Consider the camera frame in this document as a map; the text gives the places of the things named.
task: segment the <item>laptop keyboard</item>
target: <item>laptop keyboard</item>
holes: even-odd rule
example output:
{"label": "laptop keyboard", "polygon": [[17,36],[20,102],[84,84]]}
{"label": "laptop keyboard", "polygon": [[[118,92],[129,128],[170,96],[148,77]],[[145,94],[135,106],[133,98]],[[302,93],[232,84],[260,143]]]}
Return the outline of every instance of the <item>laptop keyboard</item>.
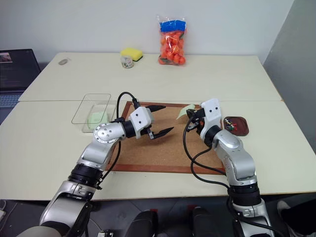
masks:
{"label": "laptop keyboard", "polygon": [[0,108],[13,108],[21,95],[0,95]]}

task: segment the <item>yellow sponge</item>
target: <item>yellow sponge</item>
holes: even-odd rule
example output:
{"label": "yellow sponge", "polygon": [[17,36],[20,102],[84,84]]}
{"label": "yellow sponge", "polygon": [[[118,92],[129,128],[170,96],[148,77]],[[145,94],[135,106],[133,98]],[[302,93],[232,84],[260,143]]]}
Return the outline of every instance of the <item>yellow sponge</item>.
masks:
{"label": "yellow sponge", "polygon": [[133,61],[138,61],[143,57],[143,52],[135,48],[123,49],[120,54],[122,56],[131,56]]}

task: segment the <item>white table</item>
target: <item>white table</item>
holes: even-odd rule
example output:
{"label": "white table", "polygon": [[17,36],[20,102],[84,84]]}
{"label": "white table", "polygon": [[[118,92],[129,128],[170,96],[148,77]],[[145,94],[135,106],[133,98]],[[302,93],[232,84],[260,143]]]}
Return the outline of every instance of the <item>white table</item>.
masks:
{"label": "white table", "polygon": [[[0,126],[0,199],[51,199],[92,139],[71,124],[78,105],[79,101],[17,104]],[[248,121],[250,133],[241,139],[255,160],[262,194],[316,191],[316,156],[284,102],[225,101],[221,109],[223,117],[243,116]],[[226,181],[220,175],[202,177]],[[177,173],[112,172],[102,187],[94,199],[227,194],[221,186]]]}
{"label": "white table", "polygon": [[[67,58],[67,64],[58,62]],[[257,56],[188,55],[183,67],[160,65],[145,54],[131,69],[115,53],[59,53],[20,101],[81,100],[88,93],[122,91],[141,101],[279,101],[280,95]]]}

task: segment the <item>power strip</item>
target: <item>power strip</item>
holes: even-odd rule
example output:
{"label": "power strip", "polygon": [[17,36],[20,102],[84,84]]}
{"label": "power strip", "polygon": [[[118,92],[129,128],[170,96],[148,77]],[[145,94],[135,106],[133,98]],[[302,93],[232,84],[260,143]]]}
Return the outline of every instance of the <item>power strip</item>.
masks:
{"label": "power strip", "polygon": [[0,221],[3,219],[5,216],[5,211],[0,210]]}

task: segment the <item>laptop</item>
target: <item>laptop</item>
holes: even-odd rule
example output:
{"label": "laptop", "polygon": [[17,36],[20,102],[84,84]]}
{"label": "laptop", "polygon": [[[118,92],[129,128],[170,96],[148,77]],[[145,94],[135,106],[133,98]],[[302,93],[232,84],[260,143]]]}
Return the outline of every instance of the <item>laptop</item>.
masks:
{"label": "laptop", "polygon": [[0,123],[39,74],[33,50],[0,50]]}

